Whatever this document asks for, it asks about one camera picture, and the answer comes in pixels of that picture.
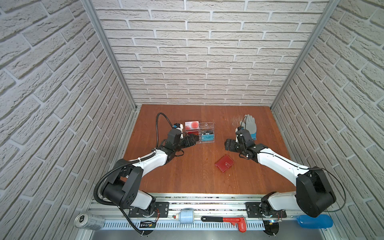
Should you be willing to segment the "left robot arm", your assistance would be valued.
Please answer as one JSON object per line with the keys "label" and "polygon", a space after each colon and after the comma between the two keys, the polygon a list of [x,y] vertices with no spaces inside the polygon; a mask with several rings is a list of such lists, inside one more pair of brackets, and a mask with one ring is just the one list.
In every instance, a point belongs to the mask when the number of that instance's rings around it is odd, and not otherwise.
{"label": "left robot arm", "polygon": [[140,191],[143,176],[164,166],[177,156],[177,152],[194,146],[199,136],[172,129],[163,144],[148,155],[134,160],[120,159],[114,168],[97,182],[94,199],[107,206],[117,206],[121,210],[138,208],[146,216],[155,211],[156,198]]}

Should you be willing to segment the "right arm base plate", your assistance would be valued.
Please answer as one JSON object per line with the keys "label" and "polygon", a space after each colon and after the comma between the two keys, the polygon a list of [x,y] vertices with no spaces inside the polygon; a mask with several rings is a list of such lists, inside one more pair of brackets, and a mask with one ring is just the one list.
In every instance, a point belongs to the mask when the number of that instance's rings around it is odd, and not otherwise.
{"label": "right arm base plate", "polygon": [[267,203],[246,202],[246,211],[248,218],[276,218],[283,219],[287,217],[285,210],[273,210]]}

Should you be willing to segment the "clear acrylic card display stand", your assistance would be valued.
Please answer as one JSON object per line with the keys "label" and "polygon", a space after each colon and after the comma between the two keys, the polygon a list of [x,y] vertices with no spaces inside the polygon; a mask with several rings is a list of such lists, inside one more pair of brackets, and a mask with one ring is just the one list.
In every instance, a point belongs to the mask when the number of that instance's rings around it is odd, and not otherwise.
{"label": "clear acrylic card display stand", "polygon": [[199,121],[185,122],[187,135],[194,135],[197,144],[215,142],[214,122],[201,123]]}

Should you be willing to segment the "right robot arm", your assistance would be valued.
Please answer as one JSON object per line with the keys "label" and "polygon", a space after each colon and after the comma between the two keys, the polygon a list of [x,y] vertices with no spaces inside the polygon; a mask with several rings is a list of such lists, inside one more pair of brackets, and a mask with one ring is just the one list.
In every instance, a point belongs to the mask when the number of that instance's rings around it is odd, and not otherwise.
{"label": "right robot arm", "polygon": [[241,128],[236,139],[227,139],[225,150],[266,166],[290,181],[293,192],[271,192],[259,205],[260,212],[270,217],[278,211],[299,211],[316,218],[337,201],[337,197],[323,169],[297,164],[263,144],[256,144],[248,130]]}

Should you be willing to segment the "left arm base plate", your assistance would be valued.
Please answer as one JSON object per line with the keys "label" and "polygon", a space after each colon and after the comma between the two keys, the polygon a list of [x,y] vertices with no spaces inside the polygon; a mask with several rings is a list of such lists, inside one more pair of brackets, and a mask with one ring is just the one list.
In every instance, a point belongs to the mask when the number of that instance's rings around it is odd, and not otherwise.
{"label": "left arm base plate", "polygon": [[133,208],[129,210],[130,218],[167,218],[169,214],[169,202],[155,202],[147,209]]}

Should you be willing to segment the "red leather card holder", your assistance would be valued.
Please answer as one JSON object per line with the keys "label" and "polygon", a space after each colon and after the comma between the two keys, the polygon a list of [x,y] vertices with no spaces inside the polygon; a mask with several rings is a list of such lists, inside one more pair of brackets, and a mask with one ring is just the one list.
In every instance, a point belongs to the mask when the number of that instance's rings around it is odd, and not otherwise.
{"label": "red leather card holder", "polygon": [[231,159],[229,155],[224,155],[222,158],[220,158],[216,163],[215,166],[222,172],[225,173],[227,170],[229,170],[234,165],[234,160]]}

